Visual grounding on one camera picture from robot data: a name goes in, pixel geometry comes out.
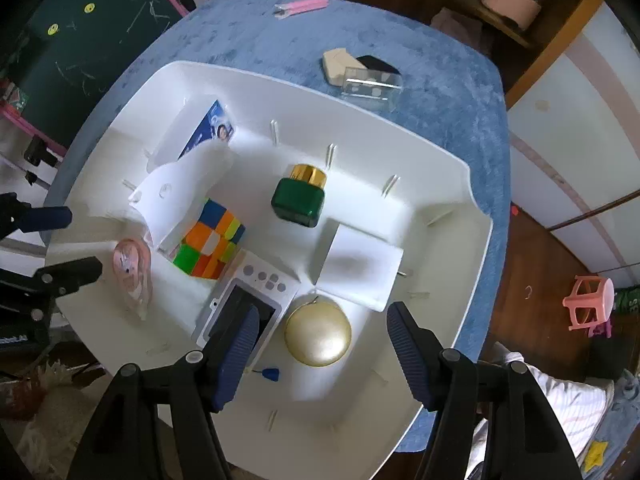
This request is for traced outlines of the white small box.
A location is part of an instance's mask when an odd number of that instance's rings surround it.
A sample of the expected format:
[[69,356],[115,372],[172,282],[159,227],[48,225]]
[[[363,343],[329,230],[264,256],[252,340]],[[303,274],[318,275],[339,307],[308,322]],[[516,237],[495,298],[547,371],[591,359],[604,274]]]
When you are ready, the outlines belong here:
[[153,250],[171,252],[202,212],[208,191],[231,169],[227,144],[209,140],[154,169],[128,197],[142,217]]

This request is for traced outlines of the colourful rubik's cube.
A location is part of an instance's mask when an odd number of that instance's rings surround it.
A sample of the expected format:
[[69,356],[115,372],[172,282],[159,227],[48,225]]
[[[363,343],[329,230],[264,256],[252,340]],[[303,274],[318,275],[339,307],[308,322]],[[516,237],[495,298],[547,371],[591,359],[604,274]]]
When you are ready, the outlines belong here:
[[225,206],[206,200],[192,228],[170,253],[169,261],[192,278],[218,280],[245,232],[240,219]]

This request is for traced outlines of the silver digital camera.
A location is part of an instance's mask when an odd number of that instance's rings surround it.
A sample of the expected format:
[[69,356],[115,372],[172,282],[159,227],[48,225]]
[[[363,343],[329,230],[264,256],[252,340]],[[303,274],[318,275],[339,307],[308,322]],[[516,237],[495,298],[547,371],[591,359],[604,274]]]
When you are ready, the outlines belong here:
[[218,318],[230,318],[247,302],[259,315],[257,340],[247,368],[257,364],[286,310],[297,296],[300,281],[284,266],[274,266],[246,249],[240,249],[222,271],[209,302],[198,316],[192,339],[204,348],[212,336]]

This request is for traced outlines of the blue photo card case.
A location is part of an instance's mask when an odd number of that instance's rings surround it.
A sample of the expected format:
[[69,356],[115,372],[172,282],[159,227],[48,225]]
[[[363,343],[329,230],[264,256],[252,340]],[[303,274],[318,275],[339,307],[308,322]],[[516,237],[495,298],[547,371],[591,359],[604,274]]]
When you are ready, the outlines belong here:
[[191,98],[160,138],[146,165],[146,171],[150,174],[159,166],[175,162],[205,141],[228,143],[234,132],[231,117],[220,99],[214,96]]

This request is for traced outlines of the gold round compact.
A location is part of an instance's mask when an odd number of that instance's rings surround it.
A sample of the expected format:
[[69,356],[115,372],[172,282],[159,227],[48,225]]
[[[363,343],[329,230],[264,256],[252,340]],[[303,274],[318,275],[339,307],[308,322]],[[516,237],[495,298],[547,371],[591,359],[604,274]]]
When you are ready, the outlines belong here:
[[300,304],[288,316],[283,337],[296,361],[310,367],[326,367],[347,353],[352,343],[352,326],[335,301],[317,296]]

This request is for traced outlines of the white square box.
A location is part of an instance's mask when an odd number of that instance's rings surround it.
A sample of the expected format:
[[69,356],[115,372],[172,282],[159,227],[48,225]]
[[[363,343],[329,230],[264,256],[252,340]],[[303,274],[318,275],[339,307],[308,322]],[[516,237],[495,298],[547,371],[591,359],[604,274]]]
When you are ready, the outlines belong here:
[[340,224],[322,263],[318,289],[382,312],[390,299],[404,250]]

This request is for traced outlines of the green gold-capped bottle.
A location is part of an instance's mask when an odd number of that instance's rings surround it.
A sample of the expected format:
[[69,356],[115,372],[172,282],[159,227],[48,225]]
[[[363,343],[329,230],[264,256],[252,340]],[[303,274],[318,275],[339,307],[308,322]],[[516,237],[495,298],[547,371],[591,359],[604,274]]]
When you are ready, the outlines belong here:
[[306,164],[295,165],[290,175],[282,178],[271,199],[271,208],[278,218],[306,228],[314,228],[320,219],[326,174]]

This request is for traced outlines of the beige angular box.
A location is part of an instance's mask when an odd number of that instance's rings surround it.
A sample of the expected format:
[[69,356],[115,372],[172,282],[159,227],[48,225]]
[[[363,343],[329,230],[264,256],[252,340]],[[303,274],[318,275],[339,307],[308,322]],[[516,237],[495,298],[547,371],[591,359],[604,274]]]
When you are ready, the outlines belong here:
[[321,64],[326,81],[334,87],[341,87],[347,74],[366,70],[366,66],[350,55],[345,48],[324,52]]

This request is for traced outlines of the pink plastic stool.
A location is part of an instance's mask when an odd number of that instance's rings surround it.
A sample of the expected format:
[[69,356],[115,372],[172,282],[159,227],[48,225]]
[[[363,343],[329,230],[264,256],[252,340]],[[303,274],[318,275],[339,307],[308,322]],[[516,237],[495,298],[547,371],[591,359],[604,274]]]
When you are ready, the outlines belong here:
[[611,317],[615,289],[610,278],[597,275],[576,275],[572,291],[562,300],[570,316],[568,330],[591,330]]

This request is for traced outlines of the white plastic tray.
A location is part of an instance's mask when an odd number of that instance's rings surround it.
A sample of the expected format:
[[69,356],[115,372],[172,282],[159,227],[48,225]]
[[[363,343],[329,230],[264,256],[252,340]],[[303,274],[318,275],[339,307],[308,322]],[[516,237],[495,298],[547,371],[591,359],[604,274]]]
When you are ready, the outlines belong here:
[[[160,138],[187,100],[220,99],[235,132],[234,162],[207,193],[245,226],[241,247],[297,275],[293,310],[327,292],[317,278],[340,224],[404,250],[390,299],[445,346],[458,339],[492,230],[469,166],[415,133],[345,101],[244,70],[172,62],[106,128],[66,203],[73,222],[54,233],[49,262],[109,262],[145,223],[128,197],[149,173]],[[271,199],[297,164],[326,174],[320,219],[306,228],[277,217]],[[214,422],[232,464],[266,479],[369,479],[420,413],[386,333],[386,317],[340,300],[352,344],[327,367],[299,363],[275,332],[258,360],[277,382],[247,373]]]

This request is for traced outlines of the white sliding wardrobe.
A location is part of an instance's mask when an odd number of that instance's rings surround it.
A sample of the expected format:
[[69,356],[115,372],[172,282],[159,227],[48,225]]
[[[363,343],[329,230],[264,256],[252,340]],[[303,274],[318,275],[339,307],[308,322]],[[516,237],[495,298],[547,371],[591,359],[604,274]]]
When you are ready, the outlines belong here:
[[512,200],[590,271],[639,281],[639,39],[582,0],[506,96]]

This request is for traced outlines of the pink utility knife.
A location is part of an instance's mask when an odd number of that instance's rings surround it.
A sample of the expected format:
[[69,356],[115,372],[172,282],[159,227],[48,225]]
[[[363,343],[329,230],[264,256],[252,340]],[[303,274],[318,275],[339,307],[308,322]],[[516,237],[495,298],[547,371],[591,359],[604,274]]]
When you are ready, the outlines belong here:
[[296,0],[288,3],[280,3],[274,6],[274,16],[279,20],[290,18],[294,15],[304,14],[325,9],[329,0]]

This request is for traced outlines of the blue fuzzy table cloth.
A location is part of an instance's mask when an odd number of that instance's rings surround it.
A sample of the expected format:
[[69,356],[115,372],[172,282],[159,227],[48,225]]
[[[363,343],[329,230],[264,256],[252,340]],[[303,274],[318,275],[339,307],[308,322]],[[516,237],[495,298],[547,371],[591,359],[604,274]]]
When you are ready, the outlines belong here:
[[66,201],[107,126],[142,84],[172,61],[218,64],[320,92],[322,52],[343,47],[400,70],[405,87],[391,122],[438,144],[471,169],[472,191],[494,227],[480,281],[456,346],[480,354],[504,262],[511,206],[511,164],[501,77],[489,58],[430,26],[372,6],[333,0],[298,18],[277,20],[283,0],[209,0],[168,28],[111,86],[80,128],[44,200]]

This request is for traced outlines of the clear plastic case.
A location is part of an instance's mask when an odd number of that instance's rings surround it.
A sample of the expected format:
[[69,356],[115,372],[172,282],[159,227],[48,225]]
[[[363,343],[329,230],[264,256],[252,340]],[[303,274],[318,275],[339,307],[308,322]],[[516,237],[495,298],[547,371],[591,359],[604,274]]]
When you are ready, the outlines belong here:
[[344,73],[341,96],[367,110],[391,112],[403,88],[404,82],[398,74],[349,67]]

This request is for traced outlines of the green chalkboard pink frame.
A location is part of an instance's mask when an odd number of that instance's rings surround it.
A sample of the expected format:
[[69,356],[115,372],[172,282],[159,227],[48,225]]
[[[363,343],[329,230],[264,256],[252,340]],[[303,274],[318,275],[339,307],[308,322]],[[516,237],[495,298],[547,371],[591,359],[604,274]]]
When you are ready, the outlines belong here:
[[185,15],[178,0],[1,0],[1,113],[65,153],[96,104]]

